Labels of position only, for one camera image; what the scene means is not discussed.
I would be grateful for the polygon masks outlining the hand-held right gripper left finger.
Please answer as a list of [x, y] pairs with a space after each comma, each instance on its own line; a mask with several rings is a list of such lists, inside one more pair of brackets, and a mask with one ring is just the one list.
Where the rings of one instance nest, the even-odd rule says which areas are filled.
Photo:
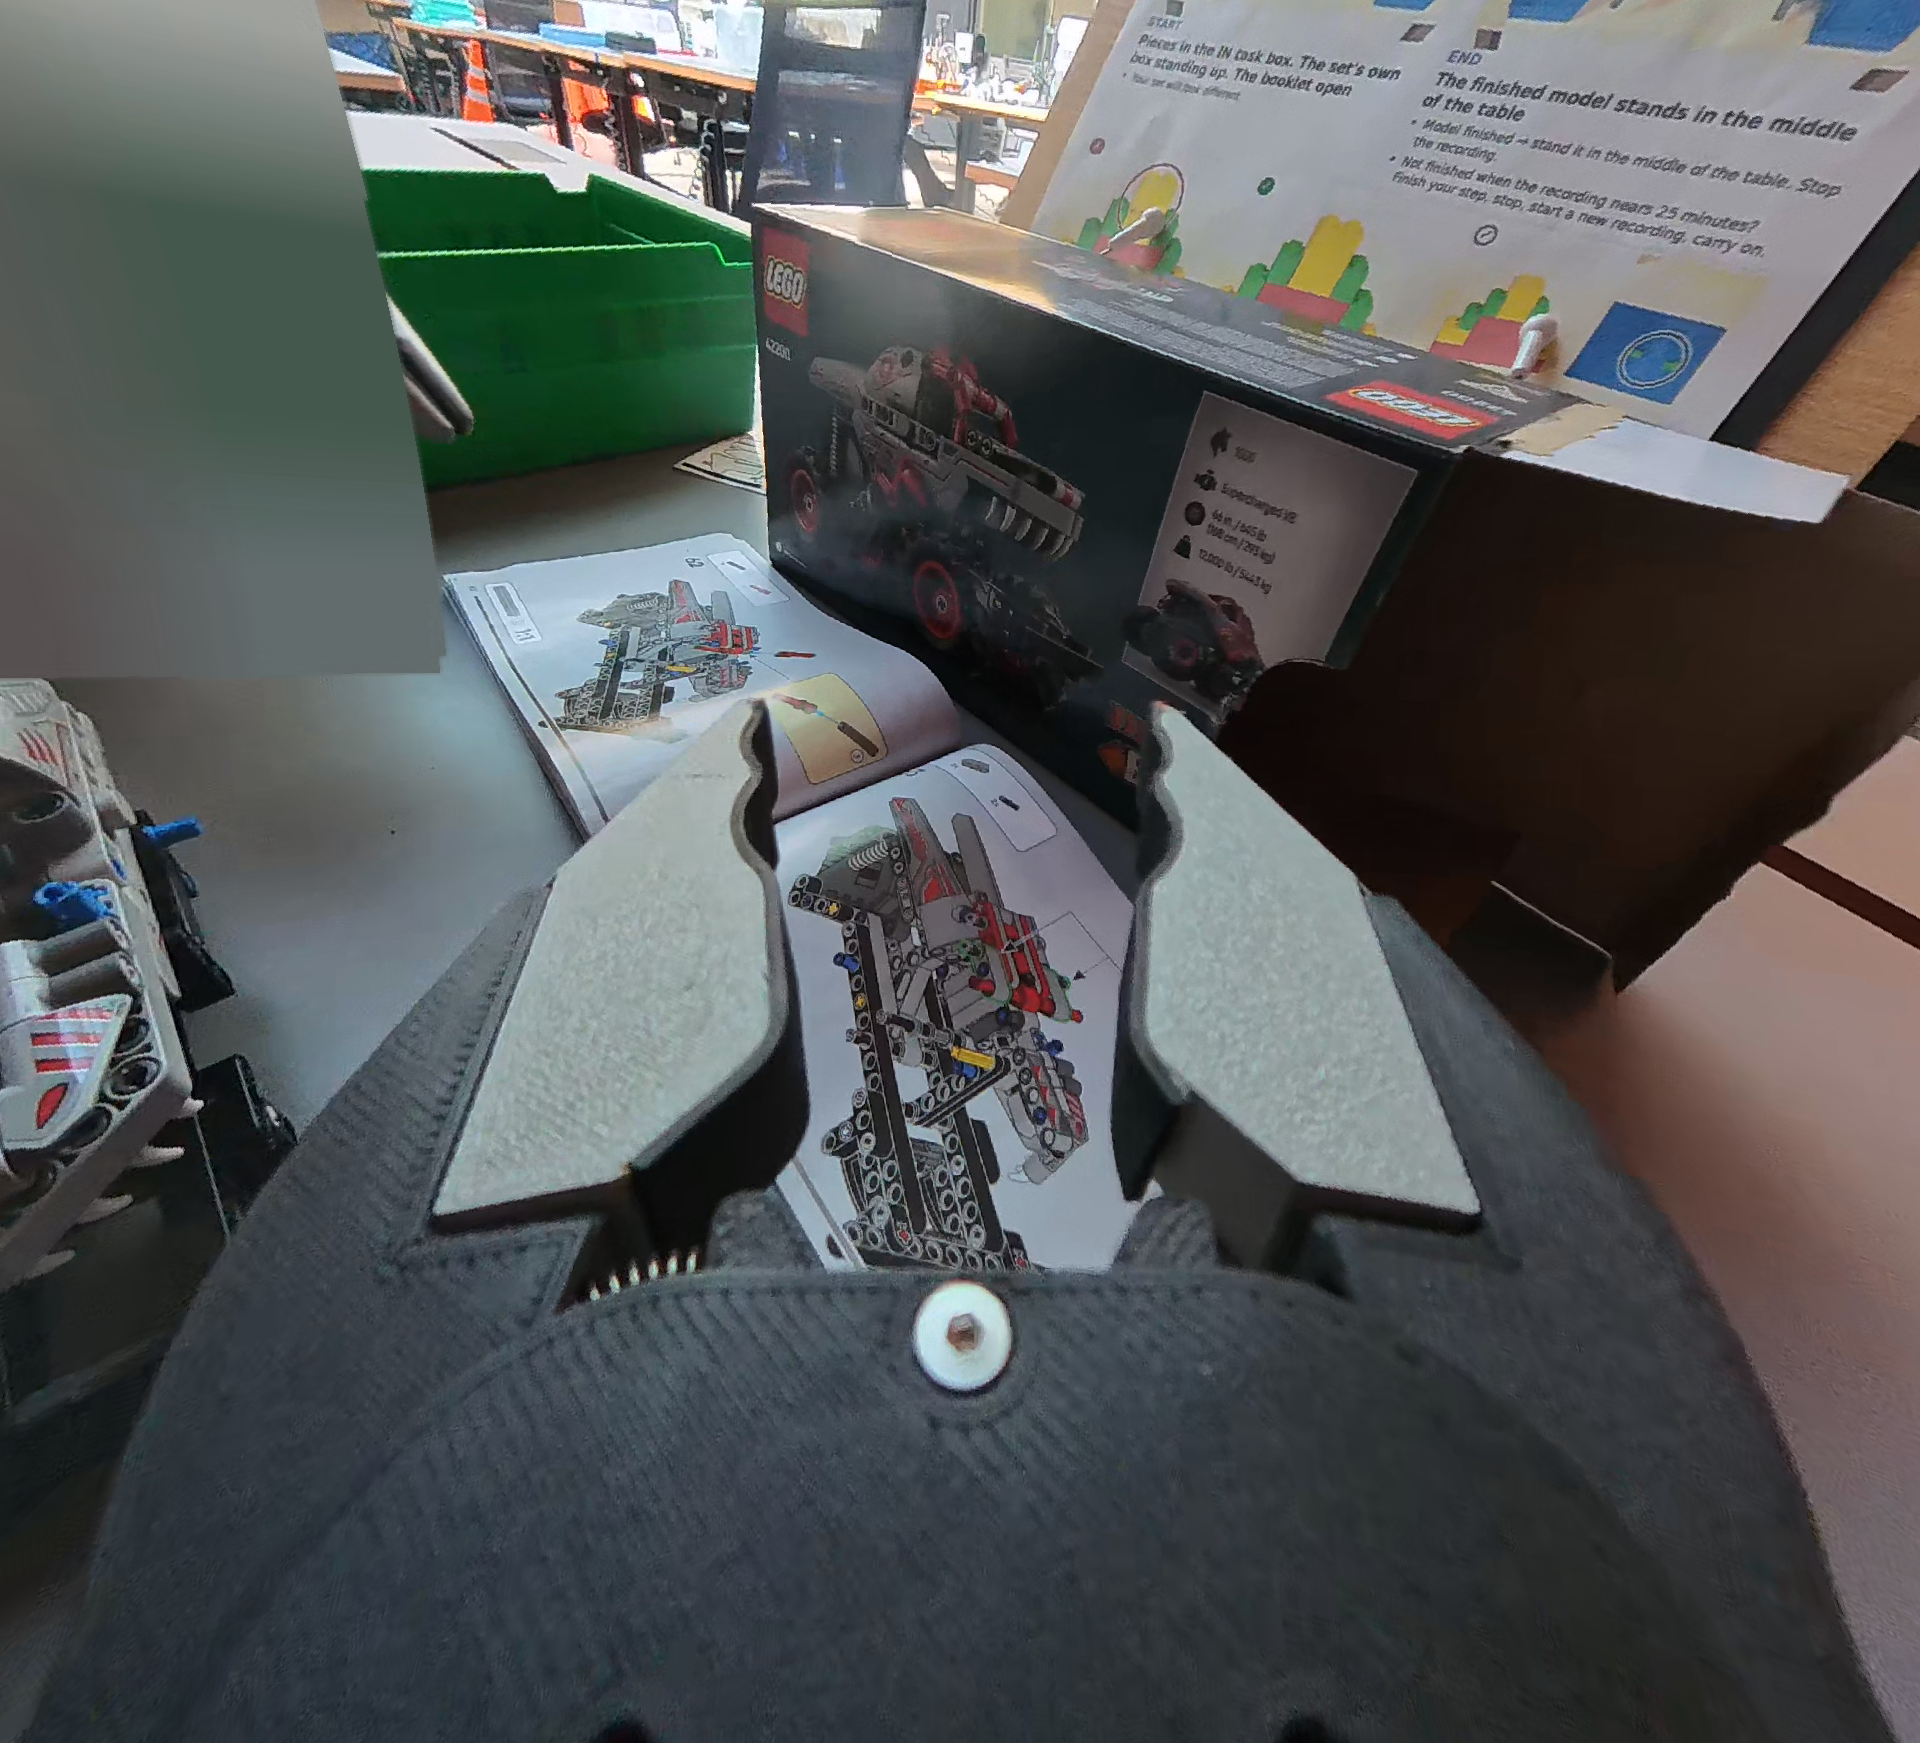
[[770, 1187], [805, 1116], [761, 700], [687, 745], [551, 879], [433, 1222], [599, 1212], [705, 1234]]

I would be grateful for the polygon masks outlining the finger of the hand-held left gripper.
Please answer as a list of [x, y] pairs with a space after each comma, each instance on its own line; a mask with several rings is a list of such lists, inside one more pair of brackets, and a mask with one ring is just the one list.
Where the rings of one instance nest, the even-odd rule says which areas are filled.
[[420, 441], [457, 441], [471, 433], [473, 411], [396, 301], [387, 301], [396, 351]]

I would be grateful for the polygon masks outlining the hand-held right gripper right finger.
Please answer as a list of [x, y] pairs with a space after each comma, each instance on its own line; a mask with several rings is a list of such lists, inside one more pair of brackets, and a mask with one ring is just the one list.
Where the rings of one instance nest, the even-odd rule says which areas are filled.
[[1473, 1230], [1482, 1202], [1371, 895], [1165, 704], [1138, 874], [1113, 1084], [1122, 1194], [1201, 1206], [1244, 1269], [1282, 1269], [1319, 1212]]

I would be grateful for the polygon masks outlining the green plastic bin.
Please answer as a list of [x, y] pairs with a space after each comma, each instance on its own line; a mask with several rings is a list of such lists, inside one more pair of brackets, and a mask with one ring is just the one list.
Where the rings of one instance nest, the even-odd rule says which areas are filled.
[[420, 439], [430, 489], [742, 436], [755, 411], [751, 232], [609, 177], [368, 169], [389, 299], [473, 416]]

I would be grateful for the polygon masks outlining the lego instruction booklet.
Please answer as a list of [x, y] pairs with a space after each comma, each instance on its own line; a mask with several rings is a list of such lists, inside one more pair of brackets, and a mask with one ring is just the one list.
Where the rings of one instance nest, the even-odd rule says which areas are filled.
[[1130, 901], [920, 660], [734, 534], [453, 574], [447, 599], [594, 835], [765, 707], [807, 1129], [781, 1190], [837, 1269], [1099, 1271]]

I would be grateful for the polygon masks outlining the black lego set box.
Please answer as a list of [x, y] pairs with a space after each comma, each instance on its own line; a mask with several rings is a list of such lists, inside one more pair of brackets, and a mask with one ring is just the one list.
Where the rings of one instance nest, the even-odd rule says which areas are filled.
[[1133, 819], [1150, 715], [1628, 982], [1915, 725], [1915, 514], [949, 211], [761, 206], [775, 567]]

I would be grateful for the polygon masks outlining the partly built lego truck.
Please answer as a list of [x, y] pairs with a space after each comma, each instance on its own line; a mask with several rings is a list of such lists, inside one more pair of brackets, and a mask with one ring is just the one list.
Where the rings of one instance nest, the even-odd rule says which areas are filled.
[[295, 1146], [252, 1063], [186, 1020], [235, 995], [180, 861], [197, 817], [136, 810], [97, 725], [44, 678], [2, 683], [2, 1285], [67, 1264], [135, 1179], [207, 1161], [226, 1216]]

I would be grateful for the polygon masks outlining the long wooden work table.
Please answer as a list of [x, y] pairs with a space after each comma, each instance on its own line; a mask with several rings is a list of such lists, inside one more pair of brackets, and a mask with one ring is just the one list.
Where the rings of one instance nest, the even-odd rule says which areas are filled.
[[402, 77], [416, 106], [435, 117], [462, 119], [464, 62], [462, 44], [478, 40], [486, 45], [492, 77], [497, 123], [508, 113], [497, 82], [497, 69], [534, 79], [540, 106], [551, 119], [563, 146], [574, 146], [561, 82], [563, 77], [601, 85], [616, 98], [619, 167], [644, 177], [644, 153], [629, 98], [640, 95], [654, 106], [659, 124], [676, 140], [683, 132], [693, 138], [700, 174], [700, 195], [709, 206], [734, 214], [737, 205], [735, 177], [730, 171], [731, 148], [728, 135], [744, 138], [753, 117], [755, 74], [720, 67], [715, 60], [689, 53], [659, 53], [637, 48], [610, 45], [588, 29], [567, 29], [558, 38], [489, 25], [456, 27], [425, 25], [408, 20], [396, 2], [355, 0], [376, 27], [391, 41]]

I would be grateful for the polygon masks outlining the black office chair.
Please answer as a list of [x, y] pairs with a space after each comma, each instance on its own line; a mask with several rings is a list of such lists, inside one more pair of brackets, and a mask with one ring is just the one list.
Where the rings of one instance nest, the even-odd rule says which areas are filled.
[[761, 201], [905, 205], [928, 0], [761, 0], [734, 212]]

